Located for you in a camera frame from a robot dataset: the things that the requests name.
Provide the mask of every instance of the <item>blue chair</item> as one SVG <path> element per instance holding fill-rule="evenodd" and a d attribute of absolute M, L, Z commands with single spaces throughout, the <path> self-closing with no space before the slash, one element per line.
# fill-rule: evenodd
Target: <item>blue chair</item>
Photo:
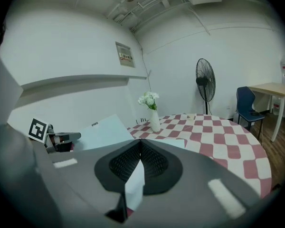
<path fill-rule="evenodd" d="M 237 89 L 237 123 L 239 124 L 240 117 L 243 117 L 248 122 L 248 131 L 250 131 L 251 123 L 261 120 L 260 131 L 257 137 L 257 139 L 259 139 L 265 116 L 261 114 L 253 115 L 257 114 L 257 111 L 252 109 L 252 104 L 255 101 L 255 98 L 255 94 L 247 86 Z"/>

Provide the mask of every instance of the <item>black pedestal fan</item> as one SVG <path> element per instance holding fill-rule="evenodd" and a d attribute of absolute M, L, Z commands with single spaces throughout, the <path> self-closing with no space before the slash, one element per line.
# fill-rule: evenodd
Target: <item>black pedestal fan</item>
<path fill-rule="evenodd" d="M 208 102 L 213 99 L 215 93 L 215 76 L 210 63 L 201 58 L 196 64 L 196 83 L 200 96 L 205 101 L 206 114 L 208 114 Z"/>

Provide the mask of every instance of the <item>checkered tablecloth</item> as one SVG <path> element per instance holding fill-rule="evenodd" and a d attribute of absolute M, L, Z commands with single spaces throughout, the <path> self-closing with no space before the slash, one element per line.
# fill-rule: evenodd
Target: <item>checkered tablecloth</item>
<path fill-rule="evenodd" d="M 184 139 L 185 149 L 204 154 L 247 182 L 261 198 L 271 190 L 271 170 L 265 150 L 245 128 L 229 120 L 196 114 L 160 118 L 154 133 L 150 122 L 128 128 L 136 138 Z"/>

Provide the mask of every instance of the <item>white vase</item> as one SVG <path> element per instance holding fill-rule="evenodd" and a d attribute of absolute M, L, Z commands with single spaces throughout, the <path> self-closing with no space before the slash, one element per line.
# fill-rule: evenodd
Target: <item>white vase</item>
<path fill-rule="evenodd" d="M 153 132 L 159 132 L 161 130 L 161 124 L 160 119 L 158 117 L 156 110 L 151 110 L 151 116 L 150 116 L 150 124 Z"/>

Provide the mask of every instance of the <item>wall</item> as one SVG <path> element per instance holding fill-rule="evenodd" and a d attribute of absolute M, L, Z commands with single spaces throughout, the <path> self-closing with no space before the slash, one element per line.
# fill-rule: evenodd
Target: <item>wall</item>
<path fill-rule="evenodd" d="M 148 90 L 146 70 L 128 29 L 90 11 L 41 3 L 14 5 L 7 28 L 0 56 L 25 89 L 8 120 L 15 129 L 25 133 L 39 117 L 55 131 L 78 131 L 112 114 L 132 127 L 143 114 L 137 99 Z M 131 48 L 135 68 L 120 65 L 116 41 Z"/>
<path fill-rule="evenodd" d="M 194 9 L 210 35 L 186 6 L 166 12 L 135 34 L 152 70 L 152 90 L 160 95 L 159 115 L 205 111 L 195 82 L 196 63 L 205 58 L 216 77 L 211 112 L 230 118 L 238 87 L 281 83 L 284 28 L 271 10 L 247 1 Z M 266 110 L 268 97 L 259 94 L 255 103 L 257 110 Z"/>

